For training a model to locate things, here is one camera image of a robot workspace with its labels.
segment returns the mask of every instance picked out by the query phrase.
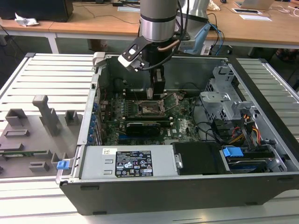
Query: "wooden desk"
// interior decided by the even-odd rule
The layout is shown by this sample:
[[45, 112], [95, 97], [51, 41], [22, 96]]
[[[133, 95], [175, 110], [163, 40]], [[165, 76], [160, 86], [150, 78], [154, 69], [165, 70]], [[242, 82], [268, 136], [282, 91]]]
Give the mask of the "wooden desk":
[[68, 22], [54, 22], [50, 32], [137, 36], [140, 19], [137, 12], [118, 12], [118, 7], [112, 5], [73, 5], [73, 15]]
[[[290, 16], [274, 9], [283, 6], [294, 6], [292, 3], [274, 2], [272, 10], [263, 12], [272, 21], [244, 20], [240, 14], [233, 13], [236, 8], [233, 0], [227, 4], [215, 3], [221, 11], [207, 11], [215, 13], [218, 27], [225, 35], [224, 45], [292, 48], [299, 49], [299, 17]], [[209, 15], [210, 22], [215, 23], [213, 15]], [[112, 5], [92, 5], [74, 3], [74, 12], [67, 23], [41, 21], [39, 26], [22, 27], [15, 21], [3, 21], [3, 26], [11, 35], [44, 36], [47, 37], [53, 53], [59, 53], [56, 38], [83, 38], [107, 40], [134, 40], [137, 36], [140, 14], [136, 12], [118, 12]], [[205, 45], [211, 46], [216, 40], [215, 31], [210, 31]]]
[[[215, 3], [220, 6], [221, 10], [214, 13], [217, 17], [218, 28], [225, 35], [225, 45], [233, 46], [251, 46], [251, 47], [269, 47], [269, 48], [299, 48], [299, 17], [293, 17], [289, 14], [284, 14], [276, 9], [282, 10], [279, 6], [287, 10], [288, 5], [295, 6], [288, 2], [274, 2], [272, 10], [259, 10], [263, 14], [261, 16], [270, 17], [272, 21], [253, 21], [244, 20], [240, 14], [231, 12], [231, 8], [237, 8], [233, 0], [229, 0], [227, 4], [221, 4], [220, 0], [215, 0]], [[215, 24], [215, 18], [209, 15], [210, 22]], [[207, 36], [207, 41], [217, 39], [215, 31], [210, 31]]]

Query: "laptop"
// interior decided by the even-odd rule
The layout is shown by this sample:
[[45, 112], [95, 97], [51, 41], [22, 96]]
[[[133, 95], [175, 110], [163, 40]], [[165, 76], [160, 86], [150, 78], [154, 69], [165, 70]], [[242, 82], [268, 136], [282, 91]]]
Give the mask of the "laptop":
[[235, 1], [235, 4], [240, 8], [264, 9], [270, 8], [275, 0], [244, 0]]

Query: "copper pipe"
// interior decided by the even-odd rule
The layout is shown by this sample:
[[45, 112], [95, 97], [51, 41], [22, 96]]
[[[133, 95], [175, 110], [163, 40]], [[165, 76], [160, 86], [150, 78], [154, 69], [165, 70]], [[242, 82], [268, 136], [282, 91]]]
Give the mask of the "copper pipe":
[[164, 48], [158, 47], [158, 51], [160, 51], [160, 52], [168, 51], [171, 48], [177, 46], [180, 42], [181, 42], [180, 40], [176, 40], [176, 41], [174, 41], [173, 43], [171, 43], [170, 45], [168, 45], [168, 46], [166, 46]]

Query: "green circuit board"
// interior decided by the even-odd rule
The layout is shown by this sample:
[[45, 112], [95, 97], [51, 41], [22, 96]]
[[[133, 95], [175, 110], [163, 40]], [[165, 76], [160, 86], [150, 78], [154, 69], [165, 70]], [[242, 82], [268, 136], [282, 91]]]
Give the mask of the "green circuit board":
[[[106, 133], [104, 145], [170, 145], [173, 142], [199, 141], [198, 130], [193, 122], [192, 99], [184, 98], [178, 93], [171, 93], [157, 100], [127, 100], [120, 94], [108, 97], [102, 120]], [[148, 122], [149, 116], [161, 123], [160, 134], [156, 137], [128, 137], [126, 124], [138, 119], [137, 122]]]

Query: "warning label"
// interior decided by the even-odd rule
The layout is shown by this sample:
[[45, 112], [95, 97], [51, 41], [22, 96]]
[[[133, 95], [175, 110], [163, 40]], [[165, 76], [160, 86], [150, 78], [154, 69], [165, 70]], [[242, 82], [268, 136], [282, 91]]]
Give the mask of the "warning label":
[[150, 151], [116, 152], [115, 176], [153, 176]]

